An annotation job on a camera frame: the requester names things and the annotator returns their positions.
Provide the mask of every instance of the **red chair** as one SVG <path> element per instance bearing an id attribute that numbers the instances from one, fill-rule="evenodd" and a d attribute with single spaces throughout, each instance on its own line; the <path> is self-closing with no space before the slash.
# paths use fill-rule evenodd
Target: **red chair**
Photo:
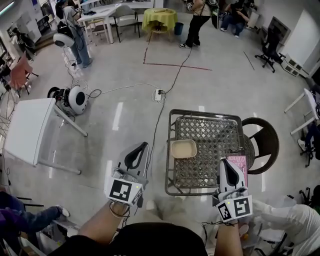
<path id="1" fill-rule="evenodd" d="M 32 66 L 29 65 L 26 52 L 24 52 L 23 56 L 20 58 L 18 63 L 11 70 L 10 82 L 9 82 L 11 88 L 17 91 L 19 98 L 20 98 L 19 90 L 21 89 L 22 86 L 25 86 L 25 89 L 29 95 L 29 91 L 28 91 L 28 87 L 26 86 L 26 83 L 27 83 L 27 80 L 29 80 L 30 74 L 33 74 L 37 77 L 39 76 L 33 73 L 33 68 Z"/>

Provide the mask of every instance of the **shiny floor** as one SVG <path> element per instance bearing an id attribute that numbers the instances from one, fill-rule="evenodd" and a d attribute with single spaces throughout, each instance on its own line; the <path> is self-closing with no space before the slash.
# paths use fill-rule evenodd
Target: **shiny floor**
<path id="1" fill-rule="evenodd" d="M 190 53 L 188 49 L 179 48 L 178 43 L 186 39 L 191 17 L 179 16 L 184 22 L 183 34 L 173 42 L 166 35 L 160 35 L 149 44 L 146 33 L 139 38 L 133 28 L 122 31 L 121 43 L 115 32 L 111 45 L 106 43 L 104 35 L 102 40 L 97 37 L 97 46 L 93 43 L 88 46 L 92 65 L 86 69 L 72 67 L 70 72 L 76 76 L 74 80 L 87 81 L 88 93 L 94 89 L 107 92 L 141 83 L 167 91 L 176 78 L 178 66 Z M 320 181 L 318 161 L 313 160 L 310 167 L 305 168 L 306 158 L 300 156 L 297 145 L 299 135 L 290 135 L 290 131 L 304 122 L 303 114 L 308 112 L 306 102 L 302 100 L 284 114 L 284 109 L 307 87 L 306 82 L 302 77 L 285 72 L 278 64 L 275 73 L 269 67 L 263 68 L 262 62 L 254 58 L 261 53 L 256 34 L 244 30 L 236 39 L 230 30 L 216 30 L 211 21 L 205 24 L 200 31 L 201 46 L 194 47 L 184 64 L 189 67 L 181 69 L 167 95 L 155 136 L 152 171 L 148 173 L 150 183 L 144 194 L 144 204 L 153 196 L 166 195 L 166 140 L 172 109 L 231 114 L 242 120 L 259 117 L 272 124 L 279 138 L 279 155 L 267 172 L 248 177 L 249 191 L 254 198 L 291 194 L 299 199 L 300 189 L 313 189 Z M 73 60 L 68 49 L 66 52 Z M 32 63 L 34 72 L 40 76 L 32 78 L 30 95 L 23 92 L 21 100 L 46 98 L 50 88 L 70 86 L 72 77 L 65 67 L 67 61 L 63 49 L 55 45 L 41 50 Z M 86 87 L 83 81 L 78 84 Z M 75 120 L 88 132 L 87 138 L 59 119 L 52 121 L 51 134 L 46 140 L 48 147 L 42 154 L 49 153 L 49 158 L 56 163 L 79 168 L 81 175 L 42 165 L 32 167 L 6 154 L 5 167 L 10 168 L 11 193 L 32 198 L 35 203 L 46 207 L 62 205 L 69 209 L 71 221 L 83 224 L 106 203 L 106 180 L 111 168 L 117 165 L 119 153 L 137 143 L 152 145 L 162 108 L 161 104 L 152 101 L 154 90 L 154 87 L 143 84 L 90 99 L 85 112 Z M 32 126 L 32 121 L 25 125 Z M 250 135 L 257 128 L 244 131 Z M 265 163 L 266 159 L 260 159 L 255 165 L 259 166 L 261 162 Z M 4 175 L 3 183 L 7 182 L 6 179 Z M 185 202 L 188 212 L 198 221 L 210 219 L 213 209 L 210 197 L 193 197 Z"/>

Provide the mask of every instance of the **black shirt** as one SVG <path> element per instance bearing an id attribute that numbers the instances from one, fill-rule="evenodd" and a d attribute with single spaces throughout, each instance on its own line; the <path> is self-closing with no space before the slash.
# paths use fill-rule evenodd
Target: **black shirt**
<path id="1" fill-rule="evenodd" d="M 244 20 L 243 17 L 241 17 L 241 16 L 237 13 L 237 10 L 236 10 L 236 8 L 235 8 L 235 5 L 234 5 L 234 4 L 231 4 L 231 5 L 230 5 L 230 8 L 231 8 L 231 15 L 232 15 L 232 17 L 234 18 L 234 22 L 235 22 L 236 24 L 237 24 L 237 23 L 243 23 L 243 24 L 245 24 L 246 21 Z M 242 9 L 240 12 L 241 12 L 244 16 L 247 16 L 247 17 L 248 17 L 248 14 L 247 14 L 247 12 L 246 12 L 244 9 Z"/>
<path id="2" fill-rule="evenodd" d="M 169 223 L 136 223 L 118 233 L 109 245 L 82 235 L 70 237 L 50 256 L 207 256 L 204 242 L 188 228 Z"/>

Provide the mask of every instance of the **yellow tablecloth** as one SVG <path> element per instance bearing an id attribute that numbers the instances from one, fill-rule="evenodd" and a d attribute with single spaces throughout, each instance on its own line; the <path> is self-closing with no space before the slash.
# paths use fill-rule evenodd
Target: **yellow tablecloth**
<path id="1" fill-rule="evenodd" d="M 167 8 L 151 8 L 144 11 L 142 29 L 148 31 L 153 22 L 161 22 L 168 30 L 173 29 L 178 21 L 178 15 L 175 10 Z"/>

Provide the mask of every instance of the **blue trash bin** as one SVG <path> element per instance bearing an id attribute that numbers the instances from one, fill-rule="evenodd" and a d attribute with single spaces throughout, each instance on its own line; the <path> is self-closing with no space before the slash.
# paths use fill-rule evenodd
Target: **blue trash bin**
<path id="1" fill-rule="evenodd" d="M 176 22 L 175 23 L 175 27 L 174 27 L 174 34 L 176 36 L 181 36 L 183 28 L 184 28 L 184 24 L 183 23 Z"/>

